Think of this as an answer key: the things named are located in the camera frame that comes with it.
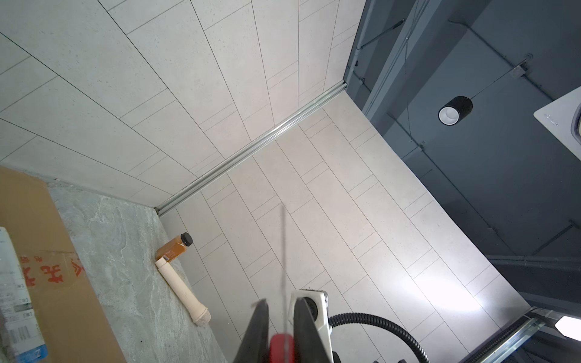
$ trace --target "gray stone surface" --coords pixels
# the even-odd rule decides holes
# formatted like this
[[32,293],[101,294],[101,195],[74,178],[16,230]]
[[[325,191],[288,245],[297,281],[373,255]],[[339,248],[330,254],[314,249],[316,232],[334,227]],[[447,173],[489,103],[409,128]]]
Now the gray stone surface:
[[167,242],[154,209],[75,186],[49,191],[127,362],[226,362],[154,265]]

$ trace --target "cardboard box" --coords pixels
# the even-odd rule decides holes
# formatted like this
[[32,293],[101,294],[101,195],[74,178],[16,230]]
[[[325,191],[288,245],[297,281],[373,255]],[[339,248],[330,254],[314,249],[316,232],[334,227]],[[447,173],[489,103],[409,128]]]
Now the cardboard box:
[[0,226],[20,259],[48,349],[41,362],[125,362],[46,184],[0,167]]

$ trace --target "black cylindrical light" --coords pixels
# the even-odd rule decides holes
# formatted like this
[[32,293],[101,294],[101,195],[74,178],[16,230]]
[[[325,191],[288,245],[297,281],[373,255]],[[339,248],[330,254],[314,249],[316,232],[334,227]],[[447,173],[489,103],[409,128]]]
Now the black cylindrical light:
[[438,118],[444,125],[452,126],[459,123],[472,111],[472,101],[465,96],[454,97],[438,112]]

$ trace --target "bottle of orange liquid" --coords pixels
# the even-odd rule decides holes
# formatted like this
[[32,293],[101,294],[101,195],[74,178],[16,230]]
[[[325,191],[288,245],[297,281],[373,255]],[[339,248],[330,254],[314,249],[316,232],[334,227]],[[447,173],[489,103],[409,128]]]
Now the bottle of orange liquid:
[[157,250],[155,260],[157,261],[163,257],[164,260],[170,262],[182,254],[192,243],[192,236],[190,236],[188,232],[182,233],[180,236],[174,237],[171,241],[163,245],[162,248]]

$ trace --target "tiled wall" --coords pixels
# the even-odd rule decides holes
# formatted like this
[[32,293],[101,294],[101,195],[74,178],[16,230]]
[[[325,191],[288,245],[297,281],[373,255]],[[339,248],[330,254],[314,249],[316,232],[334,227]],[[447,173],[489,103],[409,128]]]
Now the tiled wall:
[[[331,315],[400,324],[435,363],[460,361],[529,307],[345,92],[161,220],[195,241],[179,259],[230,361],[259,298],[270,332],[283,331],[282,278],[287,296],[326,291]],[[331,340],[345,363],[417,362],[379,328],[341,326]]]
[[343,77],[364,0],[0,5],[0,164],[157,206]]

